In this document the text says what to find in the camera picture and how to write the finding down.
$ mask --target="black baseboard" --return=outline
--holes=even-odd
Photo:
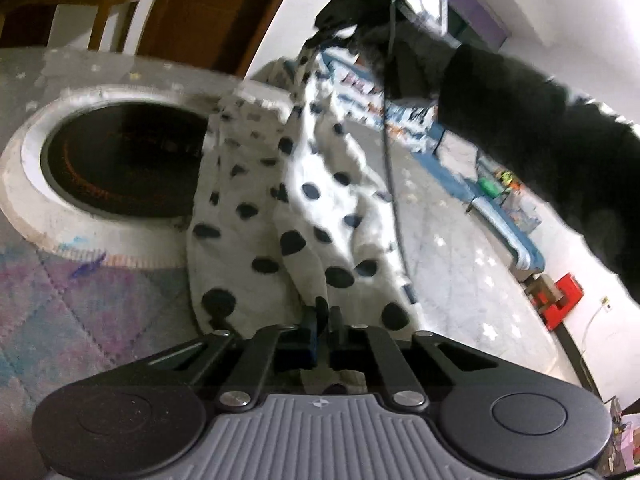
[[[598,391],[598,387],[591,376],[587,364],[580,358],[580,350],[578,350],[578,347],[575,345],[575,342],[564,326],[564,323],[560,323],[555,332],[558,336],[558,341],[564,349],[564,353],[569,358],[571,366],[574,367],[575,374],[578,376],[582,387],[598,396],[600,400],[604,400]]]

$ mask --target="polka dot cloth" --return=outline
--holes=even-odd
[[[293,104],[230,94],[209,118],[188,233],[196,318],[250,337],[300,322],[301,302],[321,324],[337,305],[348,324],[408,338],[426,323],[394,249],[391,197],[321,58],[298,63]]]

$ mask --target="purple stain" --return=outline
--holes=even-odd
[[[102,262],[106,257],[107,253],[102,253],[96,260],[89,262],[88,264],[82,264],[80,267],[74,270],[74,272],[71,273],[70,278],[84,278],[86,276],[89,276],[90,274],[93,274],[100,268]]]

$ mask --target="round black mat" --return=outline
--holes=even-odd
[[[52,187],[79,207],[145,218],[190,215],[206,129],[205,117],[179,108],[110,105],[53,133],[42,167]]]

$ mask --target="black cable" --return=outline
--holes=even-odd
[[[393,167],[391,165],[391,156],[389,153],[389,127],[388,127],[388,112],[389,108],[386,104],[386,85],[388,83],[388,74],[393,67],[393,51],[394,43],[396,41],[396,0],[391,0],[390,6],[390,21],[389,21],[389,46],[386,52],[385,61],[385,74],[384,74],[384,91],[382,92],[382,108],[383,108],[383,131],[382,131],[382,144],[383,155],[385,161],[385,173],[386,173],[386,186],[391,194],[391,207],[394,214],[394,230],[396,232],[396,239],[398,240],[398,251],[400,251],[400,259],[402,260],[402,266],[404,267],[405,275],[409,276],[409,266],[406,261],[406,253],[404,251],[404,242],[402,241],[402,229],[400,226],[400,214],[398,211],[398,199],[396,198],[396,185],[394,183]]]

